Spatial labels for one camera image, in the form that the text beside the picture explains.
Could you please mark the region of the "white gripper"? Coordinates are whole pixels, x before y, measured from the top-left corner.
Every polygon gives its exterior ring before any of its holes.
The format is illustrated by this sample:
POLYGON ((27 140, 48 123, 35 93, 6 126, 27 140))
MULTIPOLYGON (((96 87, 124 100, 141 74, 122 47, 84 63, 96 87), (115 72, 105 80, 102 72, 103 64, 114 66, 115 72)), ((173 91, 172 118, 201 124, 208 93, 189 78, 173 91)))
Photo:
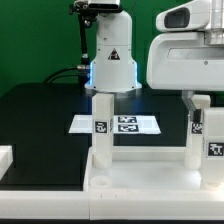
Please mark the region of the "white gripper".
POLYGON ((160 34, 149 49, 147 83, 152 89, 183 90, 193 116, 193 91, 224 91, 224 46, 206 46, 203 32, 160 34))

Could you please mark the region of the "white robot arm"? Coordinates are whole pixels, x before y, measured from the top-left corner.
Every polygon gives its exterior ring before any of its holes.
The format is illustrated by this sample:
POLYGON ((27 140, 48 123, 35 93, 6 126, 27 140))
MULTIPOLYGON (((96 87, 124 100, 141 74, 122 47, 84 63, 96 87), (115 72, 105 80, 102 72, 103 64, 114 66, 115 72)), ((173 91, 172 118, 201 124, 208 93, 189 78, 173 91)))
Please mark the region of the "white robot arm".
MULTIPOLYGON (((136 88, 132 25, 120 0, 87 0, 98 20, 97 53, 89 86, 121 92, 136 88)), ((146 80, 153 89, 180 90, 189 111, 196 91, 224 91, 224 0, 191 0, 160 13, 146 80)))

